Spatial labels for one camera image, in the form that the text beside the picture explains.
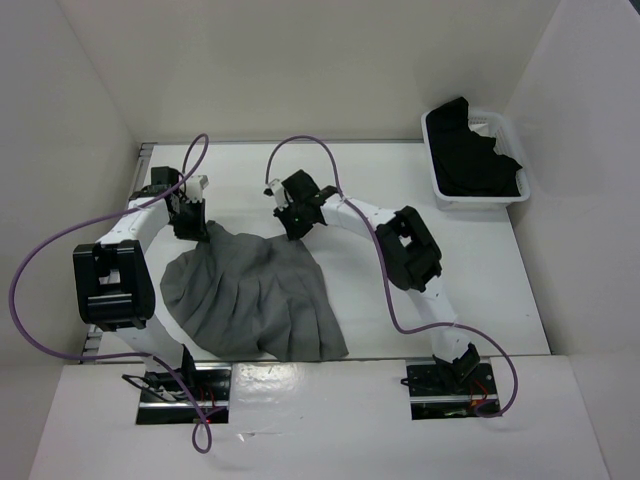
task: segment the black fabric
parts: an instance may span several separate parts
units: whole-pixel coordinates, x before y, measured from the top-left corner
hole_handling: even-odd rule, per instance
[[[517,197],[513,158],[494,151],[495,138],[469,130],[469,103],[457,98],[427,115],[429,144],[440,191],[449,196]]]

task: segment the plastic basket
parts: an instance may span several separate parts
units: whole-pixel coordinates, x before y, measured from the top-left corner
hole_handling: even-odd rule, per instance
[[[450,197],[440,191],[438,180],[436,179],[433,157],[431,156],[431,145],[429,143],[429,133],[427,131],[427,115],[422,115],[422,137],[427,149],[429,164],[431,167],[431,184],[436,194],[436,204],[440,210],[498,210],[514,202],[524,202],[531,195],[529,182],[525,174],[526,160],[524,150],[515,133],[515,129],[509,121],[499,113],[485,112],[474,108],[469,109],[469,125],[486,123],[489,126],[489,136],[496,138],[495,151],[499,154],[508,155],[523,168],[516,173],[516,184],[520,196],[518,197]]]

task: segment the gray fabric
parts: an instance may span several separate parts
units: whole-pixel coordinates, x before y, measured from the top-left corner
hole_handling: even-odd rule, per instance
[[[169,263],[160,282],[167,309],[197,345],[224,359],[349,353],[322,270],[301,241],[233,235],[215,222],[207,229],[211,242]]]

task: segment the purple cable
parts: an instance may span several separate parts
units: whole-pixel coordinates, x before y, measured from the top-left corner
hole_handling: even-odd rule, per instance
[[[383,286],[384,286],[384,294],[385,294],[385,297],[387,299],[387,306],[389,308],[389,316],[391,317],[391,322],[393,323],[393,326],[395,327],[395,329],[398,332],[400,332],[400,333],[402,333],[404,335],[411,335],[413,333],[424,332],[425,330],[430,330],[432,328],[454,327],[454,328],[459,328],[461,330],[467,330],[469,332],[473,332],[476,335],[479,335],[482,338],[484,338],[486,341],[488,341],[494,347],[496,347],[496,349],[500,352],[500,354],[507,361],[507,364],[509,365],[509,368],[511,369],[511,373],[513,374],[513,392],[511,393],[511,398],[509,398],[509,401],[507,402],[507,404],[502,409],[500,409],[499,411],[497,411],[495,413],[482,413],[479,410],[480,407],[482,407],[486,403],[481,403],[480,405],[475,407],[474,412],[479,417],[484,417],[484,418],[498,417],[498,416],[501,416],[504,413],[506,413],[507,410],[509,410],[511,408],[511,406],[513,405],[513,402],[515,402],[515,400],[516,400],[516,396],[518,395],[518,389],[519,389],[519,386],[520,386],[520,381],[518,379],[518,372],[516,372],[516,367],[513,364],[513,362],[511,361],[511,358],[509,357],[507,352],[505,352],[505,350],[500,345],[498,345],[498,343],[493,338],[491,338],[486,333],[481,332],[477,328],[469,327],[467,325],[462,325],[462,324],[458,324],[458,323],[436,322],[436,323],[429,323],[427,325],[422,325],[422,326],[416,327],[416,328],[405,329],[405,328],[402,328],[402,326],[398,322],[398,318],[396,317],[395,309],[393,308],[393,299],[391,297],[391,287],[389,286],[389,276],[387,275],[387,267],[386,267],[386,265],[384,263],[384,255],[382,253],[382,248],[380,247],[380,243],[378,242],[378,237],[376,236],[376,232],[373,229],[371,223],[369,223],[369,219],[362,212],[362,210],[360,210],[348,198],[345,197],[344,192],[342,191],[342,187],[340,186],[340,178],[339,178],[339,175],[338,175],[338,166],[336,165],[336,160],[335,160],[335,158],[333,156],[333,153],[331,152],[331,150],[329,149],[329,147],[327,146],[326,143],[324,143],[322,140],[320,140],[319,138],[316,138],[316,137],[314,137],[312,135],[294,135],[293,137],[285,138],[278,145],[276,145],[276,147],[273,149],[273,152],[271,152],[271,156],[269,157],[269,161],[267,162],[267,172],[266,172],[266,176],[265,176],[265,183],[267,185],[269,185],[269,173],[271,171],[271,163],[273,162],[273,158],[275,157],[275,155],[278,152],[278,150],[280,150],[280,148],[283,147],[285,144],[287,144],[289,142],[293,142],[295,140],[310,140],[312,142],[315,142],[318,145],[320,145],[324,149],[325,152],[327,152],[327,155],[329,155],[329,160],[331,161],[331,166],[333,167],[333,177],[334,177],[334,181],[336,182],[335,186],[336,186],[336,189],[338,190],[338,194],[344,200],[344,203],[349,205],[349,207],[351,207],[351,209],[354,212],[356,212],[358,214],[358,216],[362,219],[362,221],[364,222],[365,226],[367,227],[367,230],[369,231],[369,234],[371,235],[371,240],[373,240],[373,244],[376,247],[376,253],[378,254],[378,261],[380,262],[380,270],[382,272],[382,283],[383,283]]]
[[[51,237],[47,238],[41,244],[39,244],[33,250],[31,250],[31,252],[29,252],[29,254],[27,254],[27,256],[24,258],[24,260],[22,260],[22,262],[18,266],[18,269],[16,270],[16,273],[13,275],[13,279],[11,280],[11,285],[9,287],[9,312],[11,314],[11,318],[13,319],[14,325],[16,326],[16,328],[18,329],[20,334],[25,338],[25,340],[27,342],[29,342],[32,346],[34,346],[35,348],[40,350],[41,352],[44,352],[47,355],[51,355],[52,357],[61,358],[63,360],[78,361],[78,362],[95,361],[95,360],[109,360],[109,359],[113,359],[113,358],[131,358],[131,357],[148,358],[148,357],[151,357],[153,360],[158,362],[158,364],[162,365],[162,367],[164,367],[167,370],[167,372],[169,372],[169,374],[178,383],[178,385],[180,385],[180,388],[184,391],[184,393],[187,396],[187,398],[189,399],[189,401],[193,404],[193,408],[195,409],[196,413],[198,414],[198,418],[200,419],[200,423],[205,426],[205,430],[206,430],[206,433],[207,433],[207,446],[205,448],[200,448],[200,446],[197,444],[196,438],[195,438],[196,437],[196,431],[197,431],[198,425],[200,425],[200,423],[197,424],[193,429],[193,435],[192,435],[193,447],[199,453],[207,453],[207,452],[209,452],[209,450],[211,450],[211,445],[213,443],[212,436],[211,436],[211,429],[209,428],[209,424],[207,423],[207,417],[205,416],[205,414],[202,411],[202,409],[198,406],[197,400],[191,394],[191,392],[189,391],[189,388],[185,385],[185,383],[182,381],[180,376],[167,363],[165,363],[162,359],[160,359],[160,358],[158,358],[155,355],[152,355],[150,353],[146,353],[146,352],[112,353],[112,354],[109,354],[109,355],[86,355],[86,356],[56,352],[55,350],[52,350],[52,349],[42,345],[35,338],[33,338],[29,334],[29,332],[27,332],[27,330],[24,328],[24,325],[22,325],[22,322],[20,321],[20,317],[18,316],[18,311],[16,309],[16,290],[17,290],[17,287],[18,287],[18,281],[20,280],[20,277],[22,276],[22,273],[24,272],[25,268],[27,268],[27,265],[29,264],[29,262],[31,260],[33,260],[33,257],[35,257],[43,248],[45,248],[50,243],[56,241],[57,239],[59,239],[61,237],[64,237],[65,235],[68,235],[71,232],[75,232],[76,230],[80,230],[81,228],[88,227],[89,225],[94,225],[96,223],[104,222],[106,220],[112,220],[112,219],[115,219],[115,218],[124,217],[125,215],[128,215],[130,213],[138,211],[139,209],[146,208],[146,207],[148,207],[150,205],[153,205],[154,203],[159,202],[160,200],[163,200],[166,197],[168,197],[169,195],[171,195],[173,192],[175,192],[180,187],[182,187],[182,185],[185,184],[185,182],[189,179],[189,177],[191,177],[191,175],[194,174],[194,172],[198,169],[198,167],[200,166],[200,164],[204,160],[204,157],[205,157],[205,155],[207,153],[207,149],[209,148],[209,137],[208,137],[207,134],[201,133],[200,135],[198,135],[193,140],[193,142],[191,142],[191,145],[189,145],[189,148],[187,149],[187,153],[185,155],[185,165],[186,165],[187,159],[191,155],[191,150],[193,150],[193,147],[198,143],[198,141],[200,139],[204,139],[204,145],[203,145],[203,148],[202,148],[202,152],[200,153],[200,157],[198,158],[198,161],[193,166],[193,168],[189,171],[189,173],[187,173],[187,174],[185,174],[183,176],[182,180],[180,180],[178,183],[176,183],[173,187],[171,187],[167,191],[161,193],[157,197],[154,197],[151,200],[149,200],[148,202],[145,202],[145,203],[143,203],[143,204],[141,204],[141,205],[139,205],[137,207],[130,208],[128,210],[123,210],[121,212],[116,212],[116,213],[111,213],[111,214],[108,214],[108,215],[104,215],[104,216],[99,217],[99,218],[94,218],[93,220],[87,220],[87,221],[78,223],[77,225],[73,225],[73,226],[71,226],[69,228],[66,228],[66,229],[62,230],[61,232],[58,232],[55,235],[52,235]]]

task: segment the purple wire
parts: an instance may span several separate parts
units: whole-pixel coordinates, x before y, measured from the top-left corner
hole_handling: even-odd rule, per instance
[[[157,197],[154,197],[151,200],[149,200],[148,202],[145,202],[145,203],[143,203],[143,204],[141,204],[141,205],[139,205],[137,207],[130,208],[128,210],[123,210],[121,212],[110,213],[108,215],[104,215],[102,217],[94,218],[92,220],[86,220],[84,222],[78,223],[77,225],[73,225],[73,226],[71,226],[69,228],[66,228],[66,229],[62,230],[61,232],[58,232],[55,235],[52,235],[51,237],[47,238],[42,243],[40,243],[38,246],[36,246],[33,250],[31,250],[31,252],[29,252],[27,254],[27,256],[24,258],[24,260],[22,260],[22,262],[18,266],[18,269],[16,270],[16,273],[13,275],[13,279],[11,280],[11,285],[9,287],[9,313],[11,314],[11,318],[13,319],[14,325],[16,326],[16,328],[18,329],[20,334],[25,338],[25,340],[27,342],[29,342],[32,346],[34,346],[35,348],[40,350],[41,352],[44,352],[47,355],[51,355],[52,357],[61,358],[63,360],[78,361],[78,362],[95,361],[95,360],[109,360],[109,359],[114,359],[114,358],[132,358],[132,357],[148,358],[148,357],[151,357],[153,360],[158,362],[158,364],[162,365],[162,367],[164,367],[167,370],[167,372],[169,372],[169,374],[173,377],[173,379],[178,383],[180,388],[184,391],[184,393],[186,394],[186,396],[189,399],[189,401],[193,404],[193,408],[195,409],[195,411],[196,411],[196,413],[198,415],[198,418],[200,419],[200,423],[202,423],[205,426],[205,430],[206,430],[206,433],[207,433],[207,446],[205,448],[201,448],[197,444],[196,438],[195,438],[196,437],[196,431],[197,431],[197,428],[198,428],[199,424],[196,425],[194,427],[193,435],[192,435],[193,447],[199,453],[207,453],[207,452],[209,452],[209,450],[211,450],[211,445],[213,443],[212,436],[211,436],[211,429],[209,428],[209,424],[207,423],[207,417],[205,416],[205,414],[202,411],[202,409],[198,406],[198,402],[194,398],[194,396],[191,394],[191,392],[189,391],[189,388],[185,385],[185,383],[182,381],[180,376],[166,362],[164,362],[162,359],[156,357],[155,355],[152,355],[151,353],[147,353],[147,352],[112,353],[112,354],[109,354],[109,355],[73,355],[73,354],[69,354],[69,353],[56,352],[55,350],[52,350],[49,347],[46,347],[45,345],[43,345],[40,342],[38,342],[35,338],[33,338],[31,336],[31,334],[29,334],[29,332],[27,332],[27,330],[24,328],[24,325],[20,321],[20,317],[18,316],[18,311],[16,309],[16,290],[17,290],[17,287],[18,287],[18,281],[20,280],[20,277],[22,276],[22,273],[24,272],[25,268],[27,268],[27,265],[29,264],[29,262],[31,262],[31,260],[33,260],[33,257],[35,257],[47,245],[51,244],[52,242],[56,241],[57,239],[59,239],[61,237],[64,237],[65,235],[68,235],[71,232],[75,232],[76,230],[80,230],[81,228],[88,227],[89,225],[94,225],[96,223],[104,222],[106,220],[112,220],[112,219],[115,219],[115,218],[124,217],[125,215],[128,215],[130,213],[136,212],[136,211],[138,211],[140,209],[143,209],[143,208],[146,208],[146,207],[148,207],[150,205],[153,205],[154,203],[159,202],[159,201],[165,199],[166,197],[168,197],[169,195],[171,195],[173,192],[178,190],[180,187],[182,187],[182,185],[184,185],[186,183],[186,181],[189,179],[189,177],[191,177],[191,175],[194,174],[194,172],[198,169],[198,167],[200,166],[200,164],[204,160],[204,157],[205,157],[205,155],[207,153],[207,149],[209,148],[209,136],[207,134],[205,134],[205,133],[201,133],[200,135],[198,135],[193,140],[193,142],[191,142],[191,145],[189,145],[189,148],[187,149],[187,153],[185,155],[185,160],[184,160],[185,163],[184,164],[186,165],[187,159],[191,155],[191,150],[193,150],[193,147],[198,143],[198,141],[200,139],[204,139],[204,145],[202,147],[202,152],[200,153],[200,157],[198,158],[198,161],[195,163],[195,165],[189,171],[189,173],[185,174],[182,177],[182,180],[180,180],[178,183],[176,183],[170,189],[166,190],[165,192],[161,193]]]
[[[334,177],[334,181],[336,183],[335,186],[336,186],[336,189],[338,190],[338,194],[344,200],[344,203],[349,205],[349,207],[351,207],[351,209],[353,209],[353,211],[356,212],[358,214],[358,216],[362,219],[362,221],[364,222],[365,226],[367,227],[367,230],[369,231],[369,234],[371,235],[371,240],[373,240],[373,244],[376,247],[376,253],[378,254],[378,261],[380,262],[380,270],[382,272],[382,283],[383,283],[383,286],[384,286],[384,294],[385,294],[385,297],[387,299],[387,307],[389,308],[389,316],[391,317],[391,322],[393,323],[393,326],[395,327],[395,329],[398,332],[400,332],[400,333],[402,333],[404,335],[411,335],[413,333],[424,332],[425,330],[430,330],[432,328],[454,327],[454,328],[459,328],[461,330],[467,330],[469,332],[473,332],[476,335],[479,335],[482,338],[484,338],[491,345],[496,347],[496,349],[500,352],[500,354],[507,361],[507,364],[509,365],[509,368],[511,369],[511,373],[513,374],[513,392],[511,393],[511,397],[509,398],[509,401],[507,402],[507,404],[502,409],[500,409],[499,411],[497,411],[495,413],[482,413],[482,412],[479,411],[479,408],[486,404],[486,403],[482,403],[482,404],[478,405],[477,407],[475,407],[474,412],[479,417],[484,417],[484,418],[498,417],[498,416],[503,415],[505,412],[507,412],[507,410],[509,410],[511,408],[511,406],[513,405],[513,403],[516,400],[516,397],[518,395],[518,389],[519,389],[519,386],[520,386],[520,381],[518,379],[518,372],[516,371],[516,367],[513,364],[513,362],[511,361],[511,358],[509,357],[507,352],[500,345],[498,345],[498,343],[493,338],[491,338],[486,333],[478,330],[477,328],[469,327],[467,325],[462,325],[462,324],[458,324],[458,323],[452,323],[452,322],[429,323],[427,325],[422,325],[420,327],[411,328],[411,329],[402,328],[402,326],[398,322],[398,318],[396,317],[396,312],[395,312],[395,309],[393,307],[393,299],[391,297],[391,287],[389,285],[389,276],[387,274],[387,267],[386,267],[386,265],[384,263],[384,255],[382,253],[382,248],[380,247],[380,243],[378,242],[378,237],[376,236],[376,232],[373,229],[373,226],[371,225],[371,223],[369,223],[369,219],[362,212],[362,210],[360,210],[348,198],[345,197],[344,192],[342,191],[342,187],[340,186],[340,178],[339,178],[339,175],[338,175],[338,166],[336,164],[336,160],[335,160],[335,158],[333,156],[333,153],[331,152],[331,150],[329,149],[329,147],[327,146],[326,143],[324,143],[322,140],[320,140],[319,138],[314,137],[312,135],[294,135],[293,137],[285,138],[278,145],[276,145],[276,147],[273,149],[273,152],[271,153],[271,156],[269,157],[269,161],[267,162],[267,172],[266,172],[266,176],[265,176],[265,183],[267,185],[269,185],[269,173],[271,171],[271,164],[273,162],[273,158],[275,157],[275,154],[285,144],[287,144],[289,142],[293,142],[295,140],[310,140],[312,142],[315,142],[318,145],[320,145],[324,149],[325,152],[327,152],[327,155],[329,155],[329,160],[331,161],[331,166],[333,167],[333,177]]]

